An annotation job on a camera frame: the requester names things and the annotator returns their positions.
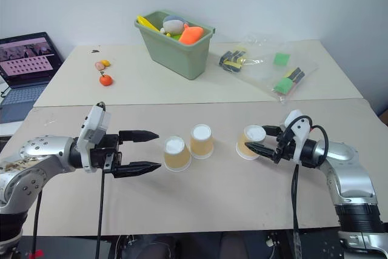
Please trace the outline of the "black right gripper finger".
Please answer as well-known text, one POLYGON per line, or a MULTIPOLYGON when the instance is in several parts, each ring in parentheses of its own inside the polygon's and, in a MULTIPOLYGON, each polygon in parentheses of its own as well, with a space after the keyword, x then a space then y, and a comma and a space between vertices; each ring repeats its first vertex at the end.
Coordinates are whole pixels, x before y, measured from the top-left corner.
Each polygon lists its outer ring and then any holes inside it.
POLYGON ((257 142, 246 142, 245 146, 257 155, 273 158, 275 151, 257 142))
POLYGON ((280 138, 284 131, 280 126, 263 126, 267 136, 274 136, 280 138))

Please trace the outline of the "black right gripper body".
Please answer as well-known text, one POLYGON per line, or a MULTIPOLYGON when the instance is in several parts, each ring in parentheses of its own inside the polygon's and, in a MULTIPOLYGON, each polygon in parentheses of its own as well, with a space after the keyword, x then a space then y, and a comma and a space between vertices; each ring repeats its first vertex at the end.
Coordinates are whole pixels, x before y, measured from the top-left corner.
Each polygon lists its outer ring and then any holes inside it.
POLYGON ((296 148, 295 134, 292 130, 282 130, 281 128, 275 129, 276 145, 275 153, 273 154, 273 161, 278 164, 281 159, 291 160, 296 148))

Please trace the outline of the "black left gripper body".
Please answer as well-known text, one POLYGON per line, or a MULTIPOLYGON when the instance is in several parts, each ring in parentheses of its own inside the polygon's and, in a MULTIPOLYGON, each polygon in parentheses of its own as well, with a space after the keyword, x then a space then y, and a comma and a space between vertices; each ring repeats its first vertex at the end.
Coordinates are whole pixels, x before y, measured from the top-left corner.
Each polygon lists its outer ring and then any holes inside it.
POLYGON ((104 135, 102 140, 90 150, 90 162, 93 168, 102 169, 118 177, 117 168, 121 165, 122 153, 119 146, 122 144, 117 134, 104 135))

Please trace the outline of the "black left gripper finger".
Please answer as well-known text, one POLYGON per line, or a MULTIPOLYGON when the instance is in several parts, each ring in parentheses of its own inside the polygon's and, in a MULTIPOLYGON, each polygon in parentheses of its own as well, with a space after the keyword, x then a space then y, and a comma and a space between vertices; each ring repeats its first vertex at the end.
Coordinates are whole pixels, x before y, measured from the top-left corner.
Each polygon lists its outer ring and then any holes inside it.
POLYGON ((159 138, 159 135, 148 130, 121 130, 118 133, 119 143, 126 141, 143 143, 159 138))
POLYGON ((149 161, 131 162, 128 165, 116 166, 113 169, 114 178, 137 177, 161 167, 161 164, 149 161))

